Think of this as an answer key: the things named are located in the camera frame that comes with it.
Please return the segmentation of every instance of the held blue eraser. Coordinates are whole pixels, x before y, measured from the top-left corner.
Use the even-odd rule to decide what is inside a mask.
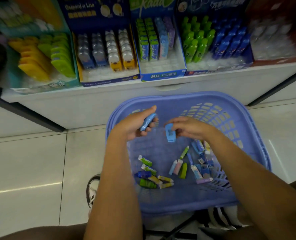
[[[145,118],[145,120],[143,121],[142,126],[140,127],[140,131],[146,130],[147,126],[153,121],[154,117],[156,117],[156,114],[152,113],[147,118]]]
[[[175,142],[176,141],[176,132],[171,129],[172,126],[173,126],[173,124],[167,124],[165,126],[166,137],[167,137],[168,142]]]

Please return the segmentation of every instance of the black and white shoe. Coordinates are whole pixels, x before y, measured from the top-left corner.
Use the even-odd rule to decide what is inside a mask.
[[[96,197],[99,181],[100,181],[100,174],[97,174],[97,175],[93,176],[87,184],[86,199],[87,199],[87,204],[88,204],[90,210],[92,208],[92,205],[93,205],[95,197]]]

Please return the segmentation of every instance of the basket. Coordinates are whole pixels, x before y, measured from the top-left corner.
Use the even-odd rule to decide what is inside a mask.
[[[145,96],[129,99],[120,104],[110,115],[106,126],[106,139],[112,128],[131,113],[140,112],[157,105],[159,123],[146,137],[138,137],[127,143],[131,170],[141,171],[139,155],[152,161],[157,175],[171,177],[174,186],[164,189],[145,189],[135,185],[141,212],[144,216],[160,216],[195,211],[208,207],[223,207],[238,203],[230,183],[218,161],[211,168],[212,182],[196,184],[194,174],[188,167],[185,179],[168,172],[191,139],[180,137],[169,143],[163,124],[174,117],[188,116],[218,128],[235,145],[244,150],[253,160],[271,171],[269,155],[247,109],[235,98],[221,92],[207,91],[172,96]],[[198,155],[189,149],[194,164]]]

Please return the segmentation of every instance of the left hand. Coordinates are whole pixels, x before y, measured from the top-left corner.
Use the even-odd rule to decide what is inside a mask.
[[[145,131],[140,131],[139,128],[143,125],[145,118],[154,113],[156,109],[157,106],[154,105],[142,112],[132,113],[128,115],[113,128],[113,131],[126,133],[128,141],[134,140],[134,138],[136,137],[146,136],[148,132],[151,131],[151,128],[155,127],[154,122],[158,121],[158,118],[155,117],[153,119],[153,122],[148,125]]]

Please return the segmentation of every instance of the hand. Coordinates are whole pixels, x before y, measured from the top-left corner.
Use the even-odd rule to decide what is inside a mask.
[[[209,131],[214,128],[213,126],[198,121],[192,117],[173,118],[166,124],[170,123],[174,124],[171,129],[173,131],[176,131],[177,137],[184,136],[197,140],[205,140],[205,137],[207,136]]]
[[[120,121],[113,130],[126,133],[128,141],[134,140],[136,137],[146,136],[151,128],[156,126],[154,122],[158,121],[158,118],[154,117],[153,122],[147,126],[145,131],[140,131],[139,128],[143,125],[145,118],[154,113],[156,109],[157,106],[154,105],[142,112],[132,113]]]

